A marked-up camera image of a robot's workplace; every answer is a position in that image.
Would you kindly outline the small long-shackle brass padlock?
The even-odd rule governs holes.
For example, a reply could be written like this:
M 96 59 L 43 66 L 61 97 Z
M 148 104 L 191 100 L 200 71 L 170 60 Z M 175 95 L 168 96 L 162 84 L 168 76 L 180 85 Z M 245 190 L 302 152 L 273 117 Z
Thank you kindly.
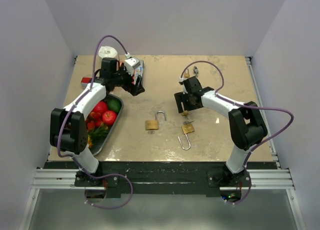
M 184 72 L 184 74 L 183 74 L 183 77 L 184 77 L 184 78 L 189 78 L 189 77 L 190 77 L 190 71 L 189 71 L 188 68 L 185 70 L 185 72 Z

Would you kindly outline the keys with grey fob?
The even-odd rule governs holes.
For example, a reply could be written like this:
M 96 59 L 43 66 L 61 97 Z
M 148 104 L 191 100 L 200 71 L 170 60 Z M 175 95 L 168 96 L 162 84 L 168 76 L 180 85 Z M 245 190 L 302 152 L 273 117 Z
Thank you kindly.
M 196 66 L 193 67 L 193 73 L 194 73 L 195 77 L 199 76 L 199 70 Z

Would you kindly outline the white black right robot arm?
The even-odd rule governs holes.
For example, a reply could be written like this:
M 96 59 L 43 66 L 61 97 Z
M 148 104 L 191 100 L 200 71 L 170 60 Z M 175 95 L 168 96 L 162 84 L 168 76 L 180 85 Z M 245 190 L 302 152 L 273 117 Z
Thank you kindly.
M 266 124 L 255 102 L 236 102 L 211 87 L 203 88 L 196 77 L 181 78 L 183 91 L 174 94 L 178 113 L 200 108 L 211 109 L 229 121 L 233 149 L 226 162 L 228 171 L 223 173 L 223 182 L 230 187 L 240 180 L 249 151 L 260 144 L 268 134 Z

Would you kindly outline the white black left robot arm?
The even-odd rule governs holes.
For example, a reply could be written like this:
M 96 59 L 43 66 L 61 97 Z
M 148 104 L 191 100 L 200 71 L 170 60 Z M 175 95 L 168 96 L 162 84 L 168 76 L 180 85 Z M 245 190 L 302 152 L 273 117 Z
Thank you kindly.
M 140 66 L 135 57 L 123 63 L 115 58 L 103 58 L 101 67 L 93 71 L 91 82 L 69 105 L 55 108 L 50 114 L 50 145 L 57 148 L 60 157 L 71 157 L 80 170 L 87 173 L 86 181 L 99 186 L 104 175 L 98 171 L 99 161 L 93 156 L 88 145 L 88 131 L 85 123 L 93 108 L 116 87 L 121 87 L 132 96 L 144 92 L 142 77 L 134 79 Z

